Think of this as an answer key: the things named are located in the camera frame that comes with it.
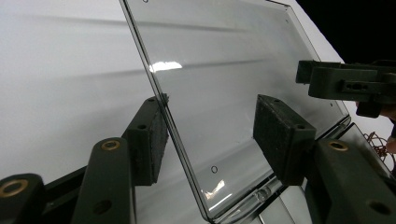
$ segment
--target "clear plastic lid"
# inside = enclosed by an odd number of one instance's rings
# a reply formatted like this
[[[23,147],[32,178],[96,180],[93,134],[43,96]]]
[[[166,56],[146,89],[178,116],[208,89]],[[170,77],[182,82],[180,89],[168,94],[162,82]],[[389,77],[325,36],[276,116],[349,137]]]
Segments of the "clear plastic lid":
[[[258,192],[281,187],[252,138],[258,94],[288,104],[318,136],[347,116],[295,83],[298,62],[318,55],[289,6],[120,1],[205,220],[234,221],[263,203]]]

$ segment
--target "white surface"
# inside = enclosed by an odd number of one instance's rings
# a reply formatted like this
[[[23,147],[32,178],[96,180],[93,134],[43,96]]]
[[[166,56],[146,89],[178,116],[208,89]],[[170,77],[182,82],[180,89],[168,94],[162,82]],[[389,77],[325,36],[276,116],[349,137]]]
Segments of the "white surface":
[[[340,62],[295,2],[282,2],[320,59]],[[116,0],[1,1],[0,90],[0,178],[36,173],[46,183],[85,165],[99,140],[120,136],[153,94]],[[389,134],[386,119],[354,120]],[[171,143],[159,183],[136,194],[139,223],[204,223]]]

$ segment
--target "brass screw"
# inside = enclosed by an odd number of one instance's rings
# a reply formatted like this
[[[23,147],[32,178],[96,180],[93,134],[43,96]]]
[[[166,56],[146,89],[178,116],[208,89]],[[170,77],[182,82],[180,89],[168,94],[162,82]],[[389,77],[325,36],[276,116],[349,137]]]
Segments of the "brass screw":
[[[8,181],[6,184],[0,187],[0,198],[8,198],[21,193],[27,188],[28,183],[29,182],[25,179],[14,179]],[[13,185],[19,185],[19,186],[11,191],[6,191],[6,188]]]
[[[330,142],[329,146],[338,151],[347,151],[348,147],[341,142]]]
[[[110,140],[102,144],[102,149],[111,151],[120,147],[120,142],[115,140]]]

